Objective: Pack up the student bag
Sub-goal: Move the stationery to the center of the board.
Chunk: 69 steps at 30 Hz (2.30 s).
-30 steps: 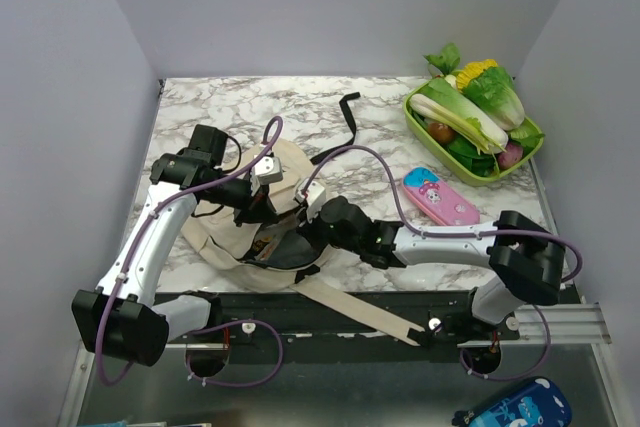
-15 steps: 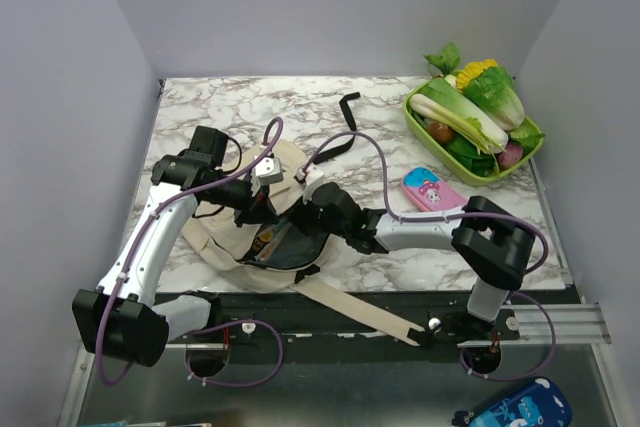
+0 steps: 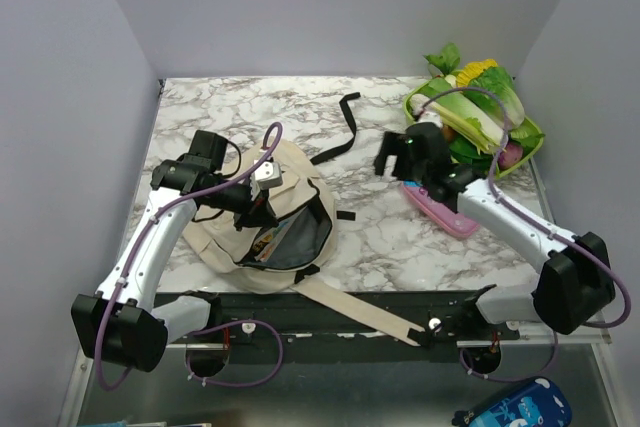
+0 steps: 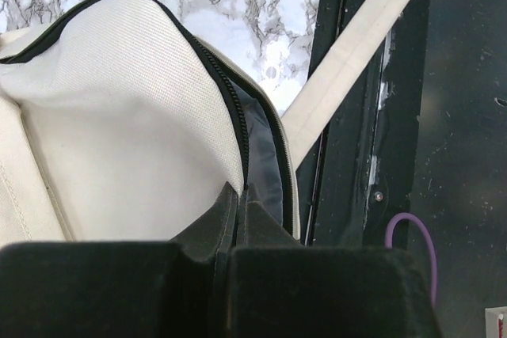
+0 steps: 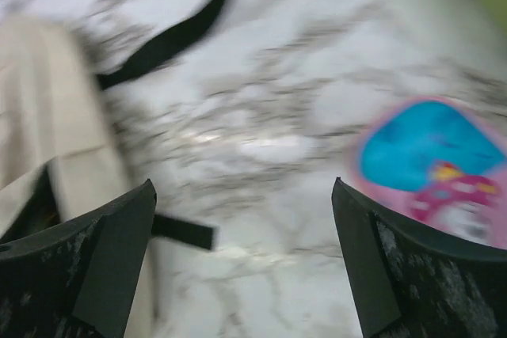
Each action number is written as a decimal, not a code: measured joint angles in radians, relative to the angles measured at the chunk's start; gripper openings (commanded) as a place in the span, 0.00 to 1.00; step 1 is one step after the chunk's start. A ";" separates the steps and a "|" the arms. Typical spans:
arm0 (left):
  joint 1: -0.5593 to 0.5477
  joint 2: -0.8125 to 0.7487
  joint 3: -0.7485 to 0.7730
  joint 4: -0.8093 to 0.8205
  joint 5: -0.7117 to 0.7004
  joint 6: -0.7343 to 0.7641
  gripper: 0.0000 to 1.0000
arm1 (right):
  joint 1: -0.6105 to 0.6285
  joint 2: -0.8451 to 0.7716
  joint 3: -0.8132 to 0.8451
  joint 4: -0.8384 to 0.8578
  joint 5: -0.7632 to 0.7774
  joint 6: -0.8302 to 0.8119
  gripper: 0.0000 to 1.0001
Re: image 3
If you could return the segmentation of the pink blue pencil case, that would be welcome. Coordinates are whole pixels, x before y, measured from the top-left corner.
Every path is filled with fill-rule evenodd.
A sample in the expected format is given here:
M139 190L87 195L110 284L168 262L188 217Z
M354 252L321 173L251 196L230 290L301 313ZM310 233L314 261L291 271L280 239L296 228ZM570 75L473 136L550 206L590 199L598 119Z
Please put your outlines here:
M416 182L403 182L401 189L407 199L424 215L450 236L466 239L472 236L479 224L462 214L454 213L442 203L435 202L424 187Z

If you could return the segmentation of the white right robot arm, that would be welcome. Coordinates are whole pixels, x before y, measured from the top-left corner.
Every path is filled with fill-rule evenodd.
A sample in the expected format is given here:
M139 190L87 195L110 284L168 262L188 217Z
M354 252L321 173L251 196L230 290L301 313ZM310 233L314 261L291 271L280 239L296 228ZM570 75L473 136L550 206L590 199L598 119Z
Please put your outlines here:
M428 196L491 231L535 268L535 284L490 284L466 301L460 326L480 339L503 322L540 322L569 335L615 298L604 241L592 232L577 236L549 223L499 192L469 164L454 163L440 129L418 123L402 133L387 131L374 160L383 175L389 157L393 176L415 182Z

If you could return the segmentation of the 169-Storey Treehouse book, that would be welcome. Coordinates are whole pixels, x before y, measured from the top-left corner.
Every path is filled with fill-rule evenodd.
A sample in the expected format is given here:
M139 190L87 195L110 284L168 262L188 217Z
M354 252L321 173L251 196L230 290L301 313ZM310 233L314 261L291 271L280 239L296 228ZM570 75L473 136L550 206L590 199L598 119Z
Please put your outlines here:
M257 262L266 261L271 256L279 243L284 239L292 223L292 218L285 219L281 221L277 227L269 229L255 239L251 247L251 255Z

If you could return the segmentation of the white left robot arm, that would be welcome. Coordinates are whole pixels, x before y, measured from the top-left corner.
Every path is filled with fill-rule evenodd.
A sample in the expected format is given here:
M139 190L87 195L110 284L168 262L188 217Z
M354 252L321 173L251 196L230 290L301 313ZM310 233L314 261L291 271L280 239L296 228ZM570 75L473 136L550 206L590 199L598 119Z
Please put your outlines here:
M260 157L231 179L221 173L229 140L202 130L187 153L154 168L147 205L129 244L96 292L78 295L71 306L82 351L93 359L98 378L104 362L150 372L181 336L191 333L209 342L220 334L220 315L199 294L185 294L154 316L159 280L201 206L231 213L236 229L275 225L268 197L270 188L282 183L273 159L282 132L282 125L273 123Z

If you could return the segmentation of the cream canvas backpack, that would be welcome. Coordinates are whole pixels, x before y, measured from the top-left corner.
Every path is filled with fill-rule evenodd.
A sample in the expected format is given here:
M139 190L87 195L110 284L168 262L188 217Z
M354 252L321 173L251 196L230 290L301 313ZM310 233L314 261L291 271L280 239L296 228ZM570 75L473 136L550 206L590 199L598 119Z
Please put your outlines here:
M257 262L251 247L260 234L272 228L238 231L233 226L233 213L193 222L184 229L183 237L207 266L249 292L272 294L290 288L376 332L410 346L426 346L431 336L424 327L385 313L316 276L336 251L338 219L350 215L337 210L317 167L348 152L352 145L347 141L308 157L294 143L279 142L274 159L284 167L283 184L271 190L269 202L278 225L289 218L293 223L266 261Z

